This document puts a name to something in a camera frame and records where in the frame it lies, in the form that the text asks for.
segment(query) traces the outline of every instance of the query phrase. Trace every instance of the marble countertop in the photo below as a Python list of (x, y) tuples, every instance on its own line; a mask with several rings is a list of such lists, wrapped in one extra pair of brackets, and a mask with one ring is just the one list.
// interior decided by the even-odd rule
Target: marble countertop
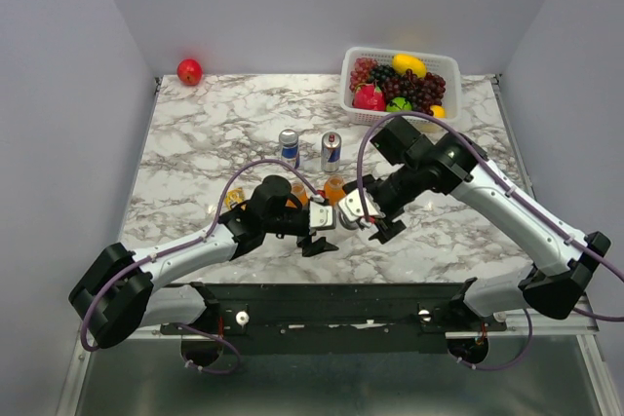
[[(278, 134), (300, 134), (301, 168), (321, 188), (321, 135), (343, 138), (339, 174), (355, 178), (355, 157), (367, 127), (351, 125), (338, 105), (337, 75), (207, 76), (197, 88), (163, 79), (127, 213), (122, 242), (153, 246), (208, 225), (230, 174), (246, 162), (276, 158)], [(484, 147), (521, 184), (487, 77), (463, 77), (464, 112), (457, 129)], [(369, 145), (365, 173), (392, 168)], [(232, 187), (253, 188), (275, 165), (244, 173)], [(408, 229), (385, 246), (373, 230), (324, 233), (339, 251), (303, 258), (294, 238), (267, 236), (264, 245), (232, 262), (184, 278), (207, 283), (462, 282), (492, 277), (528, 263), (526, 255), (485, 218), (452, 197), (425, 193), (402, 217)]]

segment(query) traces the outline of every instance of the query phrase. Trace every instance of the silver can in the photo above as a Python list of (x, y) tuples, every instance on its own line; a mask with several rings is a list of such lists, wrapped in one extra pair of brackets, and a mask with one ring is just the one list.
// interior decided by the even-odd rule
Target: silver can
[(337, 132), (327, 132), (321, 138), (321, 169), (336, 172), (340, 168), (340, 150), (342, 138)]
[(299, 134), (291, 129), (280, 132), (282, 161), (297, 169), (299, 167)]

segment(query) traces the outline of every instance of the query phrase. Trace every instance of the wall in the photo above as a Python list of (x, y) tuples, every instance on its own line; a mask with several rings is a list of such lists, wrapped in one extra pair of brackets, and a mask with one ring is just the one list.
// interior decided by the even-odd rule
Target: wall
[(337, 72), (370, 45), (499, 72), (544, 0), (115, 0), (147, 62), (185, 56), (212, 72)]
[(52, 415), (154, 81), (113, 0), (0, 0), (0, 57), (0, 414)]
[[(586, 232), (614, 241), (624, 268), (624, 0), (546, 0), (504, 72), (502, 92), (536, 196)], [(589, 289), (599, 313), (623, 315), (624, 287), (605, 269)], [(624, 326), (600, 343), (624, 396)]]

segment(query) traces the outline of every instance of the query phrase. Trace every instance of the white basket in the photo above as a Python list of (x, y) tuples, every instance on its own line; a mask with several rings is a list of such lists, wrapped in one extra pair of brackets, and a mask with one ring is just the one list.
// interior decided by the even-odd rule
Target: white basket
[[(446, 117), (443, 119), (453, 126), (459, 120), (461, 114), (461, 76), (459, 75), (459, 67), (457, 61), (451, 57), (434, 56), (431, 54), (411, 53), (407, 51), (391, 51), (387, 49), (373, 48), (351, 48), (347, 51), (342, 62), (342, 73), (340, 76), (340, 106), (349, 116), (349, 121), (354, 124), (362, 124), (371, 126), (382, 117), (389, 114), (381, 111), (368, 111), (366, 109), (357, 109), (353, 107), (353, 92), (349, 90), (349, 78), (351, 71), (355, 67), (356, 59), (360, 57), (374, 58), (379, 65), (392, 65), (392, 58), (396, 54), (409, 54), (418, 57), (427, 66), (427, 71), (436, 73), (447, 82), (445, 96), (442, 99), (442, 105), (446, 111)], [(422, 119), (407, 117), (412, 121), (414, 126), (422, 132), (437, 132), (441, 127)]]

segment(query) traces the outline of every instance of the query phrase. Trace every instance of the red ball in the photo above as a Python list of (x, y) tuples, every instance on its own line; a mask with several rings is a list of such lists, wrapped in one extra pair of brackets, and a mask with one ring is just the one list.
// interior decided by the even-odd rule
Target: red ball
[(186, 58), (177, 66), (177, 78), (179, 78), (184, 85), (188, 85), (189, 87), (199, 85), (203, 74), (202, 66), (197, 60), (192, 58)]

